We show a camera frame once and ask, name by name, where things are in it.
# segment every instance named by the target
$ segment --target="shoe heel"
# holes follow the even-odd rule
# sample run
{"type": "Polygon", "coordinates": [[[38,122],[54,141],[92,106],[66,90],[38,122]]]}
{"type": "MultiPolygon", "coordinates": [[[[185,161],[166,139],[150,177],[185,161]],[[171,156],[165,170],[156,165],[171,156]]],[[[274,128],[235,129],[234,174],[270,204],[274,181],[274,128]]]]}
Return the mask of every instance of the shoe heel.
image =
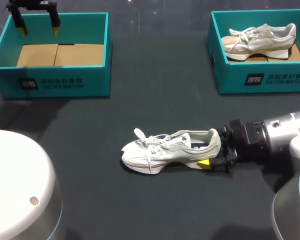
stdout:
{"type": "Polygon", "coordinates": [[[289,49],[286,50],[267,50],[264,55],[273,59],[288,59],[289,58],[289,49]]]}

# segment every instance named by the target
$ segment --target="white sneaker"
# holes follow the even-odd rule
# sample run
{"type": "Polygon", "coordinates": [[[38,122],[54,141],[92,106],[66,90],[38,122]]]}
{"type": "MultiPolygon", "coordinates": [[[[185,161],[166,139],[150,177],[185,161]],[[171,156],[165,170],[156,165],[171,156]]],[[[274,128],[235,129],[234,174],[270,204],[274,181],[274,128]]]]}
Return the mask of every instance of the white sneaker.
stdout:
{"type": "Polygon", "coordinates": [[[223,37],[222,44],[228,58],[244,61],[253,54],[269,58],[288,59],[289,49],[296,40],[296,25],[290,23],[283,27],[267,24],[243,31],[229,29],[231,36],[223,37]]]}
{"type": "Polygon", "coordinates": [[[169,163],[179,162],[192,169],[202,169],[197,162],[215,158],[221,148],[217,130],[181,130],[172,135],[146,137],[138,128],[139,140],[125,145],[122,162],[130,169],[143,174],[158,174],[169,163]]]}

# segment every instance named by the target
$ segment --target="black tabletop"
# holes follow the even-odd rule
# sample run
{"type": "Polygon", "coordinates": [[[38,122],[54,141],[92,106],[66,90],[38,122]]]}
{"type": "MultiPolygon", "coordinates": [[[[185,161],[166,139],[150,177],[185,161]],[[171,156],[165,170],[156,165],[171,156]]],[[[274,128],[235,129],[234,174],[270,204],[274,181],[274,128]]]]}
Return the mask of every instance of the black tabletop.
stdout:
{"type": "MultiPolygon", "coordinates": [[[[82,1],[70,2],[60,1],[64,12],[89,11],[78,7],[82,1]]],[[[179,2],[182,9],[185,3],[179,2]]],[[[165,11],[151,3],[170,4],[148,1],[151,16],[165,11]]],[[[164,12],[164,26],[155,20],[142,25],[141,11],[110,15],[110,98],[4,101],[0,95],[0,129],[34,139],[52,160],[68,240],[275,238],[271,205],[285,177],[280,163],[270,164],[270,170],[267,164],[240,163],[232,174],[172,165],[158,175],[137,174],[120,164],[121,148],[136,139],[134,128],[146,136],[172,134],[300,110],[300,94],[218,94],[206,49],[208,24],[198,27],[204,22],[202,4],[193,1],[187,19],[185,12],[164,12]]]]}

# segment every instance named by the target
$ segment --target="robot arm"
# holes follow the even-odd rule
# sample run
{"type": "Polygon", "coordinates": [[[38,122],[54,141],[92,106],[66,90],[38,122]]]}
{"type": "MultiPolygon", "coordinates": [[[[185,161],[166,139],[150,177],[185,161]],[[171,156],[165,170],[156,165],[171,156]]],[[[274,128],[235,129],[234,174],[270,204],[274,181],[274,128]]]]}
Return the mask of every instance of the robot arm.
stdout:
{"type": "Polygon", "coordinates": [[[41,1],[41,0],[9,0],[6,5],[14,20],[14,25],[25,36],[28,35],[28,30],[24,19],[21,16],[19,8],[25,8],[27,10],[46,10],[48,11],[51,19],[52,30],[55,36],[57,36],[60,19],[57,12],[57,3],[53,1],[41,1]]]}

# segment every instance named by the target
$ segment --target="silver metal cylinder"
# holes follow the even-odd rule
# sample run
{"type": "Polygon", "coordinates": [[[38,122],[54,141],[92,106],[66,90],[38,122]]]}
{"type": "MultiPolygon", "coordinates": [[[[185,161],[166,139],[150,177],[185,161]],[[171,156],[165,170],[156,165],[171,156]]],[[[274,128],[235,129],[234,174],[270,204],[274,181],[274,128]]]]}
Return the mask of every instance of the silver metal cylinder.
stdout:
{"type": "Polygon", "coordinates": [[[300,111],[266,119],[264,129],[271,153],[287,150],[290,141],[300,134],[300,111]]]}

